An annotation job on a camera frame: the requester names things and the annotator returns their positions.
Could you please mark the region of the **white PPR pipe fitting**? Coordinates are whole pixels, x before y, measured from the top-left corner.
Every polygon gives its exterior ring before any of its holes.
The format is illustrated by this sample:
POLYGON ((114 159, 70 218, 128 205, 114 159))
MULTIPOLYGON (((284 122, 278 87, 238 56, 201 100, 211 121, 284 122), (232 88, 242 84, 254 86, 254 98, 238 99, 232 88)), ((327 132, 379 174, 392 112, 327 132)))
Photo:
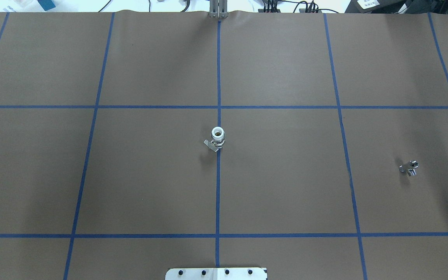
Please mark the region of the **white PPR pipe fitting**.
POLYGON ((210 133, 211 140, 204 140, 204 145, 214 152, 218 152, 224 146, 226 134, 222 127, 215 126, 210 133))

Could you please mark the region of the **chrome tee valve fitting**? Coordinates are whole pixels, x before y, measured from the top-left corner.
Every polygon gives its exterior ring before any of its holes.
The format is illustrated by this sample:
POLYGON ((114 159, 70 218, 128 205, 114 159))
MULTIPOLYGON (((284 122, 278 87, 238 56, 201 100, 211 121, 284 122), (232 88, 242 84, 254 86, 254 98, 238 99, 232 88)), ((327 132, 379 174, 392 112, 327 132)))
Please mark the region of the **chrome tee valve fitting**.
POLYGON ((416 169, 419 167, 418 161, 412 160, 402 163, 398 169, 400 173, 407 174, 409 177, 415 177, 417 175, 416 169))

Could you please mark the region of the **aluminium frame post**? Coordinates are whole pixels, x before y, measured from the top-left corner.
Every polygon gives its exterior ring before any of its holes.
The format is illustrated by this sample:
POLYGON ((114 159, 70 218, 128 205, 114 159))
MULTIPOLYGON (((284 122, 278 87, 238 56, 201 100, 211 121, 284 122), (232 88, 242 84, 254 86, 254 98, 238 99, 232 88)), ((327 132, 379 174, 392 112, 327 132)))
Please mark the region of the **aluminium frame post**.
POLYGON ((210 0, 209 1, 209 18, 223 19, 229 16, 227 0, 210 0))

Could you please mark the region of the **white pedestal column base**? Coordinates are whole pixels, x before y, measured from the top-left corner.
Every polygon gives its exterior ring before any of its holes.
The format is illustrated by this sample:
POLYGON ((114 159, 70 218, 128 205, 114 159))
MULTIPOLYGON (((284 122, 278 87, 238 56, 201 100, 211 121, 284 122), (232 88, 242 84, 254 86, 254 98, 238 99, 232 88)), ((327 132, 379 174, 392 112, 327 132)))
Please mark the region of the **white pedestal column base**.
POLYGON ((166 280, 267 280, 266 268, 175 268, 169 269, 166 280))

